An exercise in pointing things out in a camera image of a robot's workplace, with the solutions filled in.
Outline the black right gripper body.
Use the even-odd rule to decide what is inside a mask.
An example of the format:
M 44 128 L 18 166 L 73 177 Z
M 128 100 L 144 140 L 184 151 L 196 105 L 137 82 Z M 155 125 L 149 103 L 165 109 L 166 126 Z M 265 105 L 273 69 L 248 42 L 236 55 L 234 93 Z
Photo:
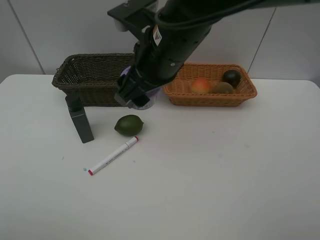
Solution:
M 211 25 L 189 29 L 148 28 L 135 52 L 134 65 L 119 85 L 122 100 L 134 100 L 176 77 L 185 61 L 211 31 Z

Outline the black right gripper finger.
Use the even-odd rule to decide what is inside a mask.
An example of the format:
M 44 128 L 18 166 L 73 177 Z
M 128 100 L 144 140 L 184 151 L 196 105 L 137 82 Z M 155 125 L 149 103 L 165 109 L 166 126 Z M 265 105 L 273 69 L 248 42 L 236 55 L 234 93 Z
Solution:
M 150 101 L 150 98 L 143 94 L 132 100 L 133 104 L 137 107 L 143 107 Z
M 122 106 L 127 107 L 129 109 L 136 109 L 136 105 L 133 103 L 131 99 L 126 97 L 126 91 L 120 85 L 117 86 L 116 93 L 114 95 L 114 99 Z

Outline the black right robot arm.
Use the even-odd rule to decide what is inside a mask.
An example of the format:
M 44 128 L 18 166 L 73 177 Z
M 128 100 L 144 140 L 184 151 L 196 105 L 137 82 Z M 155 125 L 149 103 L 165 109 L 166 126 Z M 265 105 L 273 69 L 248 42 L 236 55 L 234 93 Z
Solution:
M 117 81 L 115 100 L 143 107 L 149 93 L 172 82 L 213 24 L 248 9 L 302 5 L 301 0 L 128 0 L 108 11 L 121 31 L 136 38 L 134 63 Z

